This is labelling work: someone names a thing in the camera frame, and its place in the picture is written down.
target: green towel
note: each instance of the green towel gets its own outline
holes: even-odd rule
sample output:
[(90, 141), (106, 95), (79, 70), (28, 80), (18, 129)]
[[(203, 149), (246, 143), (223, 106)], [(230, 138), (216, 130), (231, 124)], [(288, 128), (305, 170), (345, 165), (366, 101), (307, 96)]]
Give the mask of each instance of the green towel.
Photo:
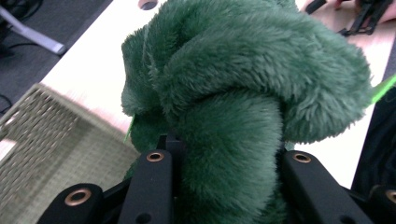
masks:
[(188, 148), (177, 223), (278, 223), (281, 142), (336, 136), (373, 95), (361, 50), (291, 0), (168, 0), (122, 52), (135, 147)]

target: white desk surface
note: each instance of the white desk surface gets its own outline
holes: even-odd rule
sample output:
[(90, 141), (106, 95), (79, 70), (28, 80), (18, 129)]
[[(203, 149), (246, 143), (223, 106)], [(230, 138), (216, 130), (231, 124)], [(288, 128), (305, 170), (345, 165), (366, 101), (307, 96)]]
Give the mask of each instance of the white desk surface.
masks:
[[(332, 2), (312, 16), (338, 31), (350, 25), (353, 5), (343, 3), (334, 11)], [(296, 0), (304, 8), (306, 0)], [(78, 42), (62, 57), (42, 83), (88, 108), (114, 127), (126, 132), (130, 118), (122, 113), (120, 95), (125, 74), (120, 45), (128, 34), (149, 22), (158, 11), (141, 10), (137, 1), (114, 0)], [(372, 69), (373, 85), (379, 83), (388, 62), (396, 23), (381, 24), (371, 36), (352, 36), (348, 41), (363, 48)], [(317, 156), (339, 184), (349, 188), (359, 161), (374, 107), (366, 116), (336, 138), (306, 146), (296, 146)]]

